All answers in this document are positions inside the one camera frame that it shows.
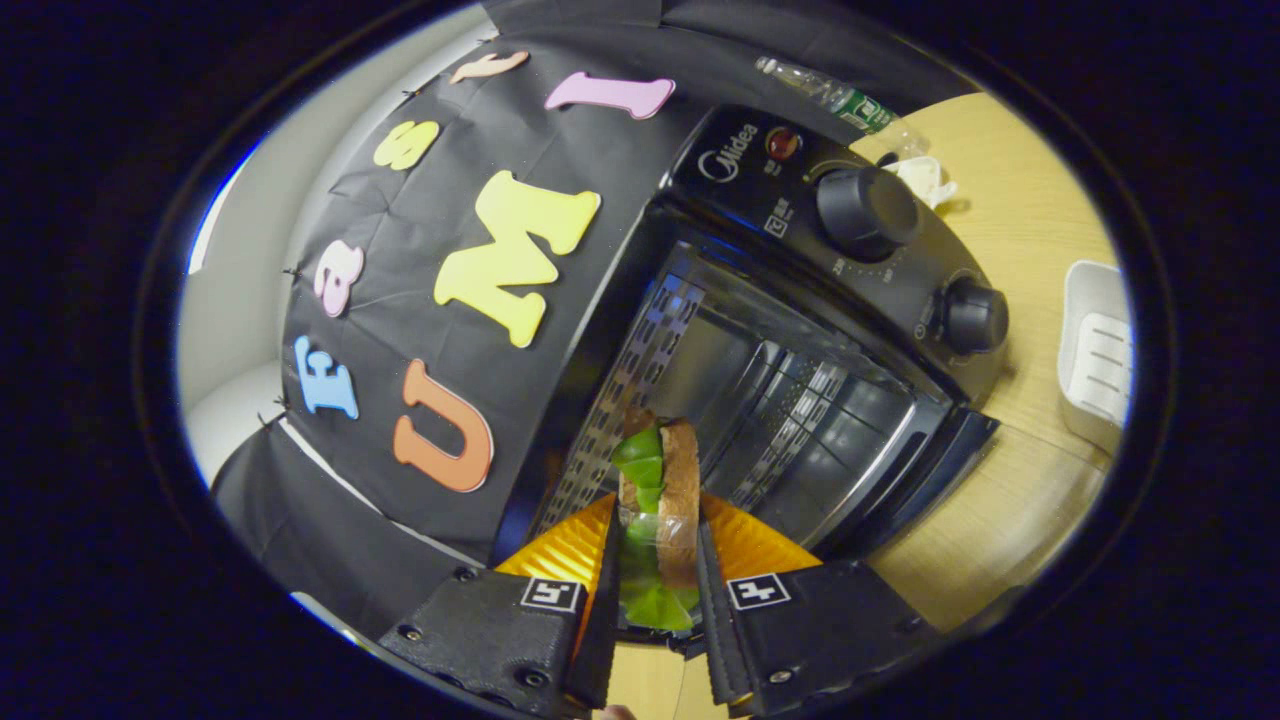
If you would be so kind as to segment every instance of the white container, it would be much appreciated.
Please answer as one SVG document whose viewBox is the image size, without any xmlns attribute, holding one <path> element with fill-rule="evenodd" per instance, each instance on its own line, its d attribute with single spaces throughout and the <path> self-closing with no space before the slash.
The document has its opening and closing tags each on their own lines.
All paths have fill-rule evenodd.
<svg viewBox="0 0 1280 720">
<path fill-rule="evenodd" d="M 1066 272 L 1057 382 L 1066 427 L 1115 455 L 1133 387 L 1133 331 L 1119 269 L 1080 260 Z"/>
</svg>

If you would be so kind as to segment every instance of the green bottle label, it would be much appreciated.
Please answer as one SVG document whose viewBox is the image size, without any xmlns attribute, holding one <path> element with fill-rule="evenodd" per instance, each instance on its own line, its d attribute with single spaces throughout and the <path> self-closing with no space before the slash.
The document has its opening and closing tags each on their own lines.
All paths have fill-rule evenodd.
<svg viewBox="0 0 1280 720">
<path fill-rule="evenodd" d="M 858 126 L 867 135 L 876 135 L 877 132 L 888 127 L 893 122 L 893 113 L 884 109 L 883 105 L 867 97 L 856 90 L 849 97 L 836 114 L 841 118 L 849 120 Z"/>
</svg>

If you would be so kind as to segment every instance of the toaster oven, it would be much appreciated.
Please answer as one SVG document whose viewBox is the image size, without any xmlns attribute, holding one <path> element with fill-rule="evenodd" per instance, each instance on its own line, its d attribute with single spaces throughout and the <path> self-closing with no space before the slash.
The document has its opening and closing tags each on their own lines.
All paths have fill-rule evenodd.
<svg viewBox="0 0 1280 720">
<path fill-rule="evenodd" d="M 780 117 L 718 106 L 566 352 L 493 560 L 617 488 L 609 454 L 628 406 L 692 420 L 707 492 L 819 555 L 864 553 L 980 457 L 997 423 L 977 407 L 1007 313 L 892 173 Z"/>
</svg>

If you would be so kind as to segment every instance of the foam letter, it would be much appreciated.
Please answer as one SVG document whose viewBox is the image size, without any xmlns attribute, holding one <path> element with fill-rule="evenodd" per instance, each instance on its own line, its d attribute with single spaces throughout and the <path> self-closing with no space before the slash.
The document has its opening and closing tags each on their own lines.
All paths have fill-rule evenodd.
<svg viewBox="0 0 1280 720">
<path fill-rule="evenodd" d="M 449 78 L 449 85 L 460 83 L 468 77 L 490 77 L 502 74 L 527 60 L 529 53 L 521 50 L 511 58 L 503 58 L 502 60 L 495 60 L 494 58 L 497 56 L 497 53 L 489 53 L 479 60 L 461 65 L 458 69 L 453 70 L 453 77 Z"/>
<path fill-rule="evenodd" d="M 374 150 L 375 165 L 390 165 L 393 170 L 407 170 L 422 159 L 426 149 L 440 135 L 439 123 L 413 120 L 403 122 L 387 133 L 378 150 Z"/>
<path fill-rule="evenodd" d="M 335 240 L 325 249 L 316 264 L 315 291 L 316 297 L 324 301 L 324 311 L 330 318 L 337 318 L 347 306 L 351 299 L 351 283 L 356 282 L 360 272 L 365 269 L 365 251 L 360 247 L 348 247 L 346 242 Z"/>
<path fill-rule="evenodd" d="M 570 102 L 621 108 L 636 120 L 652 118 L 663 102 L 676 91 L 676 81 L 658 78 L 652 82 L 631 82 L 626 79 L 604 79 L 586 77 L 576 72 L 552 91 L 543 104 L 548 110 Z"/>
<path fill-rule="evenodd" d="M 392 441 L 396 459 L 456 492 L 471 492 L 483 486 L 493 462 L 493 433 L 484 415 L 428 377 L 421 360 L 410 363 L 404 373 L 404 404 L 425 405 L 453 423 L 462 432 L 462 454 L 448 455 L 417 434 L 408 415 L 401 415 Z"/>
<path fill-rule="evenodd" d="M 302 400 L 307 404 L 307 410 L 315 413 L 316 407 L 335 407 L 352 420 L 358 418 L 360 409 L 356 406 L 356 392 L 351 387 L 351 373 L 347 366 L 338 365 L 330 375 L 333 357 L 328 352 L 310 351 L 311 340 L 307 336 L 298 336 L 298 340 L 293 341 L 293 356 L 298 361 L 298 382 L 302 383 Z"/>
<path fill-rule="evenodd" d="M 547 240 L 552 252 L 577 247 L 600 206 L 600 196 L 564 195 L 517 182 L 509 170 L 489 178 L 476 197 L 476 215 L 493 242 L 451 252 L 435 278 L 435 301 L 461 300 L 489 315 L 516 347 L 529 347 L 547 310 L 541 295 L 517 297 L 500 286 L 545 284 L 559 277 L 529 233 Z"/>
</svg>

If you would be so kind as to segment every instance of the black cloth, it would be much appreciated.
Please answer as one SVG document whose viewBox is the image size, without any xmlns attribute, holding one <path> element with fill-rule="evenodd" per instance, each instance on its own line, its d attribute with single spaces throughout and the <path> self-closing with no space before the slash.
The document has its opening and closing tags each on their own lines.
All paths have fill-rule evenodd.
<svg viewBox="0 0 1280 720">
<path fill-rule="evenodd" d="M 518 50 L 531 54 L 529 61 L 494 77 L 449 85 L 445 78 L 452 68 L 445 70 L 370 135 L 332 187 L 298 259 L 301 277 L 294 281 L 282 338 L 285 393 L 293 406 L 289 416 L 308 442 L 387 516 L 474 557 L 486 557 L 493 548 L 517 482 L 540 493 L 558 479 L 545 465 L 526 468 L 526 455 L 621 241 L 707 110 L 719 102 L 741 102 L 841 142 L 860 137 L 852 126 L 756 72 L 758 47 L 685 29 L 540 24 L 503 33 L 454 67 L 488 53 L 506 56 Z M 594 105 L 545 110 L 543 102 L 552 90 L 577 70 L 602 78 L 672 78 L 676 91 L 645 120 Z M 884 78 L 884 83 L 891 81 Z M 942 95 L 918 97 L 936 101 Z M 411 169 L 375 165 L 375 147 L 407 120 L 439 123 L 439 137 Z M 536 291 L 547 300 L 541 325 L 526 348 L 513 347 L 506 328 L 463 302 L 442 306 L 433 299 L 440 265 L 451 252 L 493 242 L 474 206 L 499 170 L 540 188 L 589 190 L 602 196 L 573 252 L 556 256 L 545 241 L 534 240 L 559 270 L 556 282 L 507 288 L 520 296 Z M 334 240 L 365 251 L 364 272 L 339 318 L 324 313 L 311 288 L 316 263 Z M 293 356 L 301 334 L 310 337 L 312 350 L 348 368 L 358 420 L 338 410 L 306 411 Z M 445 452 L 462 450 L 461 433 L 451 423 L 429 409 L 406 407 L 404 373 L 413 359 L 474 405 L 493 430 L 493 464 L 475 492 L 449 491 L 392 452 L 401 415 L 408 415 L 416 432 Z M 521 518 L 520 523 L 529 521 Z"/>
<path fill-rule="evenodd" d="M 486 0 L 498 32 L 520 32 L 564 22 L 605 22 L 658 27 L 662 0 Z"/>
<path fill-rule="evenodd" d="M 460 562 L 340 487 L 279 425 L 253 433 L 214 482 L 214 501 L 253 559 L 369 638 L 426 602 Z"/>
</svg>

